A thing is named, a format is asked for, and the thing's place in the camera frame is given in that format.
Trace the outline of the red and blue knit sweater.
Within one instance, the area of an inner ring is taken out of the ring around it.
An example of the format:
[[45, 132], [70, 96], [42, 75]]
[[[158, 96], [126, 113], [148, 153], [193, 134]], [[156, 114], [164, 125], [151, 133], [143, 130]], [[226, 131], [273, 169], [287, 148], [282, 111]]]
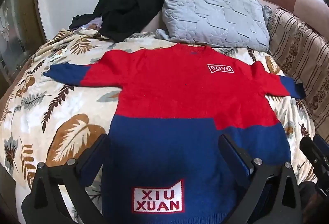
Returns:
[[103, 216], [109, 223], [220, 223], [239, 189], [219, 148], [229, 135], [270, 165], [291, 159], [268, 95], [302, 99], [292, 78], [214, 49], [176, 44], [133, 53], [113, 49], [90, 65], [55, 64], [53, 80], [119, 87], [103, 164]]

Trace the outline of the black clothing pile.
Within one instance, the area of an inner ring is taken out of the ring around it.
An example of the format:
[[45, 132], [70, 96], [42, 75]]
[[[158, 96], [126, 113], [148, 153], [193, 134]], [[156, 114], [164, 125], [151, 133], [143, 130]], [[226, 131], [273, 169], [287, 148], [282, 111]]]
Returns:
[[92, 14], [73, 17], [70, 30], [101, 18], [99, 33], [116, 43], [141, 32], [162, 9], [163, 0], [99, 0]]

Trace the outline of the cream leaf-print fleece blanket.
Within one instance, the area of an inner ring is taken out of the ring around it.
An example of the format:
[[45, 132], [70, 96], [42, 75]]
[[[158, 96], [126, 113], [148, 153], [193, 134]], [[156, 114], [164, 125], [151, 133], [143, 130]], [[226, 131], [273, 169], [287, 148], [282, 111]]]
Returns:
[[[121, 89], [57, 82], [46, 76], [52, 65], [90, 65], [113, 49], [133, 53], [174, 45], [149, 34], [137, 34], [115, 44], [60, 31], [42, 47], [43, 54], [33, 57], [6, 102], [1, 117], [1, 163], [8, 173], [23, 187], [31, 188], [38, 162], [45, 162], [49, 167], [63, 165], [70, 158], [78, 158], [101, 134], [109, 135]], [[285, 76], [266, 53], [247, 49], [214, 50], [248, 65], [261, 62], [268, 73]], [[296, 180], [316, 181], [310, 162], [299, 149], [304, 136], [315, 135], [313, 120], [303, 100], [273, 95], [268, 95], [267, 100], [285, 130]], [[87, 191], [103, 212], [102, 171]]]

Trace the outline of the brown striped patterned quilt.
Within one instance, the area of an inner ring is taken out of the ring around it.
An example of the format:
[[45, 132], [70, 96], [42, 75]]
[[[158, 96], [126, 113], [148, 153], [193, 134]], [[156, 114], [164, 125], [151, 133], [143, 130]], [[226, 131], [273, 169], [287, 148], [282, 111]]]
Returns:
[[316, 132], [328, 141], [328, 40], [283, 9], [268, 21], [269, 52], [283, 73], [302, 82]]

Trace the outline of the brown and beige bolster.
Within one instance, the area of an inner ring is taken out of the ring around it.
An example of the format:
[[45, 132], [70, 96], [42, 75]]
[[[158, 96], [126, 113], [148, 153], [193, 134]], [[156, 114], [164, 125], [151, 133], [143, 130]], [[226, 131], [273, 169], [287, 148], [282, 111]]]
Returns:
[[328, 39], [328, 5], [319, 0], [264, 0], [293, 13]]

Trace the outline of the brown wooden wardrobe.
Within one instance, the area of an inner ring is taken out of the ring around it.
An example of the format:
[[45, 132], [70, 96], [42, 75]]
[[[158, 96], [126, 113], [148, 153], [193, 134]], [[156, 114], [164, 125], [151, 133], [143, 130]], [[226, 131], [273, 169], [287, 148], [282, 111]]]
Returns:
[[37, 0], [1, 0], [1, 94], [45, 42]]

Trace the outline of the purple cloth under black pile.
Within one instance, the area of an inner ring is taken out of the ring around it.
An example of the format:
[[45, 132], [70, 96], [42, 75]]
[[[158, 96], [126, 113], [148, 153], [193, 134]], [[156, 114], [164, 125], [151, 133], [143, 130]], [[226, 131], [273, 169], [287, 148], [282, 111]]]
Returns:
[[102, 27], [102, 23], [103, 23], [102, 17], [97, 17], [91, 20], [89, 23], [82, 25], [81, 28], [100, 30]]

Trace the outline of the grey quilted pillow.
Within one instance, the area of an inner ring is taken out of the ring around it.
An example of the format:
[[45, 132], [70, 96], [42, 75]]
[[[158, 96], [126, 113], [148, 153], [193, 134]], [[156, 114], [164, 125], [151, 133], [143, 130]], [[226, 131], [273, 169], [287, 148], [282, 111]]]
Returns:
[[270, 7], [257, 0], [163, 0], [157, 38], [216, 48], [267, 52]]

